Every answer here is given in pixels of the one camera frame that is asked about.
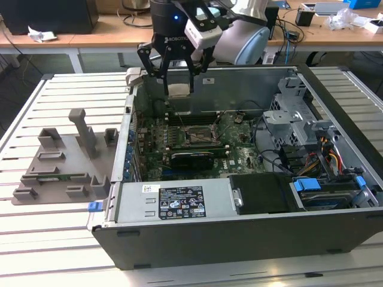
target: gray 3d printed holder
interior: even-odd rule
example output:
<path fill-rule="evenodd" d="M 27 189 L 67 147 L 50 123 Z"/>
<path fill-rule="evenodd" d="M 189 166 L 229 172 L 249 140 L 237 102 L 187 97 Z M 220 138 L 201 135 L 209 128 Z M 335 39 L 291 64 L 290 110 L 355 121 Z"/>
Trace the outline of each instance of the gray 3d printed holder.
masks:
<path fill-rule="evenodd" d="M 41 131 L 41 146 L 13 192 L 12 204 L 76 203 L 108 197 L 118 131 L 94 134 L 84 118 L 84 109 L 69 113 L 78 136 L 60 136 L 55 128 Z"/>

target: green circuit board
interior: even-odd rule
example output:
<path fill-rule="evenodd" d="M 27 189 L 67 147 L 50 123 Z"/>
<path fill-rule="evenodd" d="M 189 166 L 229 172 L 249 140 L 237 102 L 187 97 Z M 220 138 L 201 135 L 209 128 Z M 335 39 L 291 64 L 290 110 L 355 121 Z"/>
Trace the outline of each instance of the green circuit board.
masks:
<path fill-rule="evenodd" d="M 232 174 L 265 172 L 251 140 L 251 120 L 240 123 L 236 114 L 224 114 L 219 124 L 169 126 L 165 119 L 145 120 L 139 146 L 144 181 L 226 178 Z M 179 152 L 211 152 L 209 170 L 175 171 L 170 157 Z"/>

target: black box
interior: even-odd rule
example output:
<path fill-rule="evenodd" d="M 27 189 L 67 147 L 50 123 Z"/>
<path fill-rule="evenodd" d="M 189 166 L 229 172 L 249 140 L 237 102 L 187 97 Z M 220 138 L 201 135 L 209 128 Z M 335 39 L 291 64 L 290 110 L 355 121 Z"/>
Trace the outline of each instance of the black box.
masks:
<path fill-rule="evenodd" d="M 270 1 L 265 11 L 265 16 L 268 19 L 268 23 L 266 24 L 266 27 L 269 28 L 270 30 L 269 40 L 271 40 L 273 37 L 275 22 L 276 22 L 276 18 L 278 17 L 278 11 L 279 11 L 279 6 L 277 6 L 277 4 Z"/>
<path fill-rule="evenodd" d="M 89 34 L 98 21 L 96 0 L 0 0 L 0 13 L 13 35 L 32 29 Z"/>
<path fill-rule="evenodd" d="M 297 17 L 295 18 L 295 24 L 303 27 L 310 26 L 314 14 L 314 11 L 298 10 Z"/>

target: plastic bag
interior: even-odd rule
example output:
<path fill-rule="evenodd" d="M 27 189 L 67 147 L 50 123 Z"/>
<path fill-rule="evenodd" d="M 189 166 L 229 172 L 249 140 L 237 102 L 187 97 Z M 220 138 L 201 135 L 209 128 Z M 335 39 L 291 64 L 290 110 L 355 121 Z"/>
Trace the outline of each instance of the plastic bag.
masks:
<path fill-rule="evenodd" d="M 351 9 L 343 8 L 338 11 L 337 15 L 331 15 L 327 18 L 325 23 L 331 31 L 345 28 L 352 29 L 351 23 L 356 17 L 358 17 L 358 14 L 351 12 Z"/>

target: open computer chassis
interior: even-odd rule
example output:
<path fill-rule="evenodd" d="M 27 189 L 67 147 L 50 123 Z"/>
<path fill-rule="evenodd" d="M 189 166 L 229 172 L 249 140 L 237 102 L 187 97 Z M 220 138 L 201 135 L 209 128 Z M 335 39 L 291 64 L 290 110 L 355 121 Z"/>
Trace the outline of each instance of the open computer chassis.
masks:
<path fill-rule="evenodd" d="M 383 158 L 307 66 L 211 68 L 193 94 L 185 69 L 168 78 L 165 97 L 145 71 L 127 74 L 105 221 L 92 228 L 118 268 L 337 254 L 383 231 Z"/>

